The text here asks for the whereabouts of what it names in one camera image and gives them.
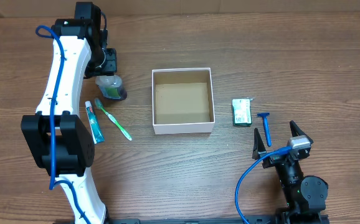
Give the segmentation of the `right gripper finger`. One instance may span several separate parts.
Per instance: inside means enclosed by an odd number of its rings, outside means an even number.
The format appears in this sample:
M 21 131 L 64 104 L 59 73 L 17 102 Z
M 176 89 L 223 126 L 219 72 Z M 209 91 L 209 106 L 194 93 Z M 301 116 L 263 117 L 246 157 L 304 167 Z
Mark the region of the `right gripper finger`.
M 261 135 L 258 131 L 258 128 L 254 129 L 254 143 L 253 143 L 253 151 L 252 158 L 258 160 L 266 155 L 267 151 L 262 141 Z
M 293 137 L 306 136 L 306 138 L 309 140 L 309 142 L 311 144 L 313 144 L 312 138 L 310 138 L 309 135 L 307 135 L 304 131 L 302 131 L 299 128 L 299 126 L 294 122 L 294 120 L 290 121 L 290 129 L 291 129 L 291 134 L 292 134 Z

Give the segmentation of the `clear soap pump bottle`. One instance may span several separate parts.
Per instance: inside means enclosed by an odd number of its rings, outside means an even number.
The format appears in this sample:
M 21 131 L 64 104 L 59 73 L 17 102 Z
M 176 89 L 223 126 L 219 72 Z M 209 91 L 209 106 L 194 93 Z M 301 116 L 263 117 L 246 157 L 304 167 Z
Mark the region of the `clear soap pump bottle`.
M 127 98 L 127 92 L 123 86 L 123 81 L 118 75 L 98 76 L 95 79 L 95 83 L 105 98 L 118 101 Z

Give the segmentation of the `blue disposable razor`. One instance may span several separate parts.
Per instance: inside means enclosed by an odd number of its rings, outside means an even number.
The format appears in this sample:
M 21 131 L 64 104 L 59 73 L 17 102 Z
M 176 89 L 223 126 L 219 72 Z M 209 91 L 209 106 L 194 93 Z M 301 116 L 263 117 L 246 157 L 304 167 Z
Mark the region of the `blue disposable razor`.
M 270 134 L 270 128 L 268 125 L 268 117 L 269 117 L 270 113 L 258 113 L 257 116 L 262 118 L 263 121 L 263 128 L 265 131 L 265 139 L 267 142 L 267 146 L 271 147 L 272 146 L 272 140 L 271 140 L 271 134 Z

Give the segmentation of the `green soap packet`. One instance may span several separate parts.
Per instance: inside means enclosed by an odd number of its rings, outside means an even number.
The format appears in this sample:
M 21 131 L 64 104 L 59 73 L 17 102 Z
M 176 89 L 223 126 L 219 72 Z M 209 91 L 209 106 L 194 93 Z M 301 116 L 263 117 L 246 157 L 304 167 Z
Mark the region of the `green soap packet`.
M 252 110 L 251 98 L 236 98 L 232 100 L 232 114 L 234 126 L 251 126 Z

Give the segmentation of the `green toothbrush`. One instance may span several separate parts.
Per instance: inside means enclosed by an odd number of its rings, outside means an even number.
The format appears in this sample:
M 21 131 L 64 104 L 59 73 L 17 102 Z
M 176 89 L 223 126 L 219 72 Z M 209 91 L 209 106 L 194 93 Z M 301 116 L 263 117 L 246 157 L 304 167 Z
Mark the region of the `green toothbrush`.
M 124 135 L 127 140 L 132 141 L 133 138 L 129 134 L 129 132 L 116 120 L 116 118 L 110 114 L 103 106 L 102 102 L 98 99 L 94 99 L 95 105 L 99 110 L 102 110 L 104 114 L 108 117 L 108 119 L 117 126 L 117 128 L 121 131 L 121 133 Z

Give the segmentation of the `teal toothpaste tube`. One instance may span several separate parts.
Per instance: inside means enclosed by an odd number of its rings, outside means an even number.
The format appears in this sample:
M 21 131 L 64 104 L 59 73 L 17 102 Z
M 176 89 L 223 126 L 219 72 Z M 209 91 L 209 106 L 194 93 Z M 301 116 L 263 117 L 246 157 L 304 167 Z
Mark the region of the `teal toothpaste tube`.
M 88 121 L 90 124 L 90 129 L 92 131 L 92 137 L 95 144 L 101 143 L 105 141 L 105 138 L 100 129 L 100 125 L 97 120 L 97 116 L 93 109 L 92 103 L 90 101 L 85 102 L 85 109 L 87 112 Z

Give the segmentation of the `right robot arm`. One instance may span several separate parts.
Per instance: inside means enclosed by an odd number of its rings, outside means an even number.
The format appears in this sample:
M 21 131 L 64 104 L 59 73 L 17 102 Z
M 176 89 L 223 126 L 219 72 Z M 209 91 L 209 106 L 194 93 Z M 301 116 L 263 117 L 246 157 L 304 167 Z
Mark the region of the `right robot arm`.
M 300 161 L 310 155 L 312 138 L 305 134 L 294 121 L 290 121 L 292 137 L 287 146 L 291 147 L 288 154 L 267 155 L 266 148 L 258 129 L 254 129 L 252 158 L 262 160 L 264 169 L 274 167 L 287 206 L 278 208 L 271 218 L 272 223 L 329 223 L 329 218 L 321 212 L 326 209 L 328 184 L 314 175 L 304 175 Z

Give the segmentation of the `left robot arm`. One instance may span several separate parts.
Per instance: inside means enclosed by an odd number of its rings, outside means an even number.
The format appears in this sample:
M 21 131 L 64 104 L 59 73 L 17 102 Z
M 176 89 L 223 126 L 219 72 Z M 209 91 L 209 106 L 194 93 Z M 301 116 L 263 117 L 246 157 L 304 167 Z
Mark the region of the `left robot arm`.
M 116 51 L 107 48 L 106 18 L 92 2 L 77 2 L 72 19 L 40 25 L 53 41 L 53 59 L 44 95 L 33 115 L 24 115 L 21 131 L 49 188 L 62 187 L 74 223 L 109 223 L 110 216 L 95 186 L 91 166 L 95 137 L 80 119 L 85 79 L 116 72 Z

